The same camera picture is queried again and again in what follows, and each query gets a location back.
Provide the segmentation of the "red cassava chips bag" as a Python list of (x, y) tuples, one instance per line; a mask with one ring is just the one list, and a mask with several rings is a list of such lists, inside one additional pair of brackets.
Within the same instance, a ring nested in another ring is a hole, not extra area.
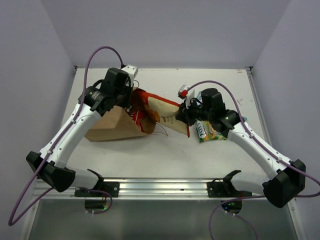
[(132, 111), (129, 113), (130, 118), (139, 127), (142, 133), (146, 133), (146, 113), (141, 110)]

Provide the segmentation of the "red orange snack bag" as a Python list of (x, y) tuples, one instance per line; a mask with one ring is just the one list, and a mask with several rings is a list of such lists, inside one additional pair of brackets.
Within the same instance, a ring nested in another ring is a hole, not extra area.
[(133, 91), (131, 112), (143, 111), (146, 114), (146, 134), (152, 134), (156, 124), (190, 137), (189, 126), (176, 120), (179, 104), (140, 88)]

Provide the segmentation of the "brown paper bag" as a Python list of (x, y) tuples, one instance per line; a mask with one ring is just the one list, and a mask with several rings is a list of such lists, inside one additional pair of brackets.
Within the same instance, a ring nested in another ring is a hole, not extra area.
[(104, 142), (120, 140), (134, 137), (142, 137), (146, 134), (140, 131), (139, 127), (130, 118), (129, 113), (124, 108), (115, 106), (112, 110), (91, 127), (85, 134), (85, 138), (90, 142)]

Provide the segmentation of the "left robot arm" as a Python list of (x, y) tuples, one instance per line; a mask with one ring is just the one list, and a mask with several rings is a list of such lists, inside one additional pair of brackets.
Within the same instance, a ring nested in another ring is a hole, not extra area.
[(129, 108), (136, 66), (111, 67), (103, 79), (87, 87), (78, 98), (68, 120), (39, 152), (31, 151), (26, 161), (37, 177), (61, 193), (70, 187), (86, 188), (92, 196), (103, 193), (103, 177), (93, 170), (71, 169), (68, 161), (89, 129), (115, 106)]

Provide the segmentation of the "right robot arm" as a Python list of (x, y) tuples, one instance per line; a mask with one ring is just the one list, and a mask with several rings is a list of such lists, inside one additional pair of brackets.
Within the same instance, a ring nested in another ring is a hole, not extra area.
[(240, 191), (257, 193), (282, 208), (304, 190), (306, 165), (301, 160), (293, 161), (266, 143), (237, 111), (226, 108), (216, 88), (204, 89), (200, 94), (201, 98), (197, 99), (194, 90), (186, 85), (180, 88), (178, 97), (183, 102), (176, 119), (189, 126), (196, 121), (209, 122), (215, 131), (242, 148), (266, 174), (232, 171), (223, 179), (222, 189), (227, 196), (235, 196)]

